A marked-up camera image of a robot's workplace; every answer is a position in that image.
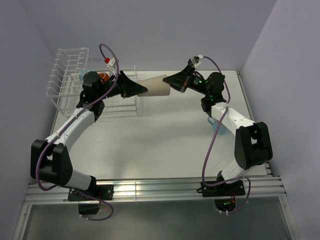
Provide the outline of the orange mug black interior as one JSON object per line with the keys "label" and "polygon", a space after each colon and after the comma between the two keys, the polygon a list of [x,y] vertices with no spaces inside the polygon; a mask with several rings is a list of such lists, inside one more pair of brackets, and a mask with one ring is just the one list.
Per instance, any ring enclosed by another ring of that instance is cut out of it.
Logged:
{"label": "orange mug black interior", "polygon": [[98,75],[102,83],[106,83],[110,79],[110,76],[106,72],[99,72]]}

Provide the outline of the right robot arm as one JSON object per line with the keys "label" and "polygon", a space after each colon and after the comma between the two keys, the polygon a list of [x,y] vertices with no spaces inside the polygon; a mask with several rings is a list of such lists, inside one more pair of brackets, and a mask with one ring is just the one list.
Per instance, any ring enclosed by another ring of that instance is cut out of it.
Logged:
{"label": "right robot arm", "polygon": [[181,93],[191,89],[203,94],[202,110],[217,121],[217,127],[225,126],[235,137],[234,160],[218,174],[217,183],[203,184],[216,187],[222,195],[229,194],[234,183],[245,177],[247,172],[262,165],[273,157],[268,126],[264,122],[254,122],[229,106],[229,101],[223,97],[223,91],[228,87],[225,76],[220,72],[211,73],[203,78],[195,72],[192,66],[163,78],[163,82]]}

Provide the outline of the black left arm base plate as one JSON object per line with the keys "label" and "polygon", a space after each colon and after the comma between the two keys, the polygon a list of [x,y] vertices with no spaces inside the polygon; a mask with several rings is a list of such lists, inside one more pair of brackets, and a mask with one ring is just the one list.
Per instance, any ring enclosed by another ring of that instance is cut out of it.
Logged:
{"label": "black left arm base plate", "polygon": [[67,200],[69,202],[83,202],[83,201],[93,201],[92,198],[96,198],[99,200],[109,201],[113,199],[114,185],[98,184],[93,190],[79,190],[79,191],[90,197],[82,195],[77,190],[74,190],[69,192]]}

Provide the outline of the beige paper cup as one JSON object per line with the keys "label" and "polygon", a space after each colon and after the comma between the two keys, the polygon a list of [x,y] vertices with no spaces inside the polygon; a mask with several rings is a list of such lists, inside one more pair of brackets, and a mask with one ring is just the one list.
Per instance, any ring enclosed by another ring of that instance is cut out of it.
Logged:
{"label": "beige paper cup", "polygon": [[168,83],[164,82],[163,79],[167,75],[160,75],[144,80],[138,80],[137,83],[145,88],[146,92],[140,93],[138,97],[159,97],[159,96],[169,96],[171,92],[171,87]]}

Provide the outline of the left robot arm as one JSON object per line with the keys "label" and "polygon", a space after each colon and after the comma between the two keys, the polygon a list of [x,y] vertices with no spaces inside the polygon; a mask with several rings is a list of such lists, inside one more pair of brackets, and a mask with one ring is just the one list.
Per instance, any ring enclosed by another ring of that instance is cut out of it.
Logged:
{"label": "left robot arm", "polygon": [[82,92],[72,116],[52,135],[44,140],[37,139],[31,145],[30,175],[43,190],[42,182],[53,187],[78,189],[86,200],[96,197],[96,178],[73,168],[69,151],[84,133],[101,116],[106,98],[120,95],[130,98],[148,89],[129,79],[123,71],[104,80],[96,71],[83,75]]}

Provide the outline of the glossy light blue faceted mug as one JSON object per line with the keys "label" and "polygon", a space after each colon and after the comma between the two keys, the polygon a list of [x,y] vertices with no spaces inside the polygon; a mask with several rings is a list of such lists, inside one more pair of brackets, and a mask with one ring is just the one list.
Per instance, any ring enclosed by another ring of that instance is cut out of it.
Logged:
{"label": "glossy light blue faceted mug", "polygon": [[227,133],[227,128],[221,124],[220,127],[218,127],[218,121],[212,117],[207,117],[207,121],[212,126],[213,132],[217,133],[218,135],[224,135]]}

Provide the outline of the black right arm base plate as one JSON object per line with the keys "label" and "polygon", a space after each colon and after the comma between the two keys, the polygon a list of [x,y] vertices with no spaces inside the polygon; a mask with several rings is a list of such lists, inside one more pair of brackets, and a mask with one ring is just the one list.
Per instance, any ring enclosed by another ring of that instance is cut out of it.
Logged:
{"label": "black right arm base plate", "polygon": [[201,187],[196,190],[197,193],[202,194],[204,198],[207,197],[231,197],[244,196],[246,194],[244,184],[241,180],[234,183],[223,183],[221,185],[207,187],[202,182]]}

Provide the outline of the light blue ceramic mug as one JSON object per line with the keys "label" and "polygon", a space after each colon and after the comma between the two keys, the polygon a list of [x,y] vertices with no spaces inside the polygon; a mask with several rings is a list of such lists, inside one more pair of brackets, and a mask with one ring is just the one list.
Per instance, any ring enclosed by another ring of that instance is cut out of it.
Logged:
{"label": "light blue ceramic mug", "polygon": [[88,72],[89,72],[88,69],[82,69],[82,70],[79,71],[79,80],[80,80],[81,82],[83,82],[84,75],[85,75],[86,73],[88,73]]}

